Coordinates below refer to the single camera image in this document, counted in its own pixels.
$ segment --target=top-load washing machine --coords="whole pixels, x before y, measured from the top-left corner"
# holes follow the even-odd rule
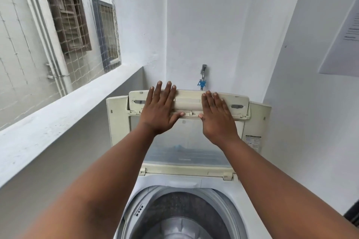
[[[107,99],[112,145],[135,128],[148,91]],[[202,133],[201,91],[178,90],[172,129],[155,137],[116,239],[271,238],[224,153]],[[260,153],[271,107],[219,93],[239,136]]]

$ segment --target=drain pipe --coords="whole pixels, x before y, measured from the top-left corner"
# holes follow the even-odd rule
[[[73,91],[64,54],[47,0],[27,0],[60,96]]]

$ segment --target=concrete ledge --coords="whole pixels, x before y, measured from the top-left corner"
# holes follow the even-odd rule
[[[0,188],[141,67],[123,64],[0,131]]]

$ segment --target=sticker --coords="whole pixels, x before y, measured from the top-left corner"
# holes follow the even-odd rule
[[[259,148],[261,147],[261,139],[262,137],[260,136],[246,135],[245,142],[247,143],[247,145],[249,145],[251,148],[258,152]]]

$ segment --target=wire mesh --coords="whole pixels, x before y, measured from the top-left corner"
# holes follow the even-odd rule
[[[58,85],[64,76],[49,66],[27,0],[0,0],[0,130],[121,64],[114,0],[48,6],[71,87]]]

